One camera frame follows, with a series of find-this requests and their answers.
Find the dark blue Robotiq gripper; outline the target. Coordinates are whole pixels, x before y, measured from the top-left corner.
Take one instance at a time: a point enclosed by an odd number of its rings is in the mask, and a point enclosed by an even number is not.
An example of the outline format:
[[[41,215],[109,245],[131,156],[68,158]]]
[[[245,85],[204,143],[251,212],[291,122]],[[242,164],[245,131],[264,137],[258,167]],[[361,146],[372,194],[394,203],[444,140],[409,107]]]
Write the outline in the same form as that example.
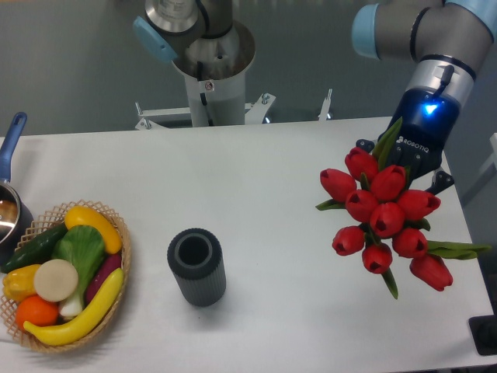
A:
[[[417,179],[438,169],[442,152],[459,117],[460,106],[448,96],[437,96],[433,90],[406,91],[391,123],[401,120],[400,130],[387,153],[385,165],[408,166]],[[375,141],[359,139],[356,147],[372,152]],[[439,194],[454,185],[454,178],[443,170],[435,171],[426,192]]]

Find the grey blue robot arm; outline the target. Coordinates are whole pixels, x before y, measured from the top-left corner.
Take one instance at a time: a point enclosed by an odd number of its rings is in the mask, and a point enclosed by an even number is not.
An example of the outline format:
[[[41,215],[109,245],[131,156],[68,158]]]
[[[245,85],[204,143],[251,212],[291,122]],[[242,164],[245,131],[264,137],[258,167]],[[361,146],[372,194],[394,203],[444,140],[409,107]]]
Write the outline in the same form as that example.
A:
[[[186,83],[196,127],[259,123],[266,107],[245,106],[245,73],[255,57],[250,31],[229,1],[148,1],[134,20],[141,45],[170,63]],[[496,41],[494,1],[391,1],[364,6],[352,26],[364,57],[410,58],[415,72],[383,139],[387,165],[407,166],[412,178],[433,174],[431,193],[453,184],[442,152],[477,74]]]

